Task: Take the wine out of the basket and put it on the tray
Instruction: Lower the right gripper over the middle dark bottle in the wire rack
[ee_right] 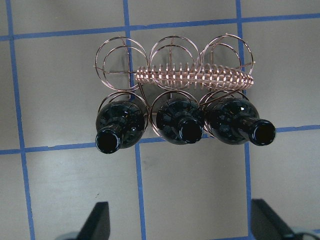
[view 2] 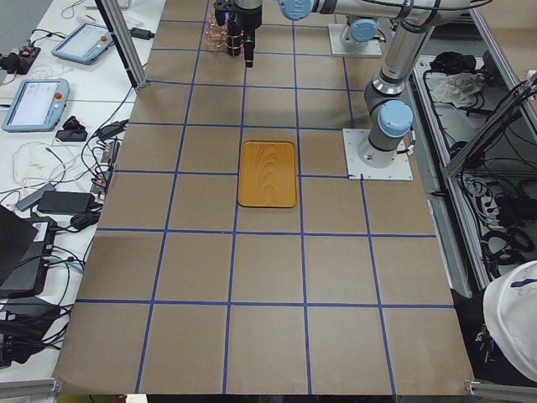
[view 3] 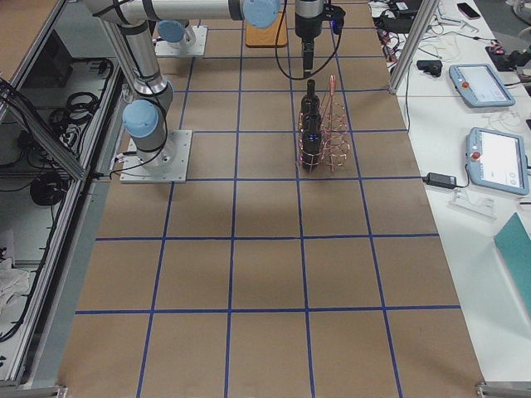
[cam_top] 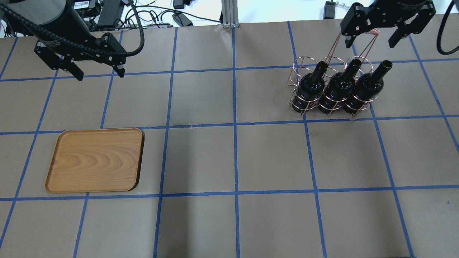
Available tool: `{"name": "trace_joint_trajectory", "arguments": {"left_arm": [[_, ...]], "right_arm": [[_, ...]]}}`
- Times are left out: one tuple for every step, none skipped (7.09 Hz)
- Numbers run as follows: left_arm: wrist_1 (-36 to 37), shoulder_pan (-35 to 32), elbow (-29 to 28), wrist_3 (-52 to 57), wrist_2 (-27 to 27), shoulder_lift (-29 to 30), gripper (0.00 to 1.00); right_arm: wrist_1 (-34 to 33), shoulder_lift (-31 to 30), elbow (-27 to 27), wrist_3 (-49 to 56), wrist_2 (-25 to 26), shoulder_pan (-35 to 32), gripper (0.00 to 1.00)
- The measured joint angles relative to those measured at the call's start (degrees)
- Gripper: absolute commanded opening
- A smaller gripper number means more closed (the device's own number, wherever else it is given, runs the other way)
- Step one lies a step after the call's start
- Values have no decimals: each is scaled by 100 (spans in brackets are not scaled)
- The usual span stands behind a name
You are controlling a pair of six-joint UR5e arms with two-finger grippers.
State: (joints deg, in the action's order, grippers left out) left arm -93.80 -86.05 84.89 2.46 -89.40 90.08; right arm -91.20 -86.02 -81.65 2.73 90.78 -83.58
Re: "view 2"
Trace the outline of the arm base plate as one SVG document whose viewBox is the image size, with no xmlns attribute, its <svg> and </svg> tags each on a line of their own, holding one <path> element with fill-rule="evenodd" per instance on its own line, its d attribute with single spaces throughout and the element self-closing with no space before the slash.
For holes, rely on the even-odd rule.
<svg viewBox="0 0 537 403">
<path fill-rule="evenodd" d="M 342 130 L 347 177 L 365 181 L 412 181 L 409 156 L 401 140 L 396 150 L 379 151 L 369 143 L 369 129 Z"/>
<path fill-rule="evenodd" d="M 358 42 L 351 36 L 346 24 L 329 24 L 328 35 L 332 56 L 365 59 L 379 59 L 382 56 L 381 46 L 377 39 Z"/>
</svg>

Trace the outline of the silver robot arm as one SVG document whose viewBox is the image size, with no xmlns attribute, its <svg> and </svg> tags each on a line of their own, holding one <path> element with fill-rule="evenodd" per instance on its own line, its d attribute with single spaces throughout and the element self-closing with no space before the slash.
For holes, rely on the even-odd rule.
<svg viewBox="0 0 537 403">
<path fill-rule="evenodd" d="M 400 100 L 409 73 L 428 31 L 419 27 L 417 7 L 413 1 L 281 1 L 280 11 L 289 20 L 298 21 L 311 13 L 345 14 L 366 18 L 393 18 L 399 25 L 378 74 L 367 84 L 364 101 L 368 107 L 371 129 L 368 138 L 358 146 L 360 158 L 368 165 L 386 167 L 397 154 L 397 148 L 410 131 L 414 115 Z"/>
<path fill-rule="evenodd" d="M 245 66 L 253 67 L 256 30 L 262 25 L 262 0 L 235 0 L 237 24 L 242 30 Z"/>
</svg>

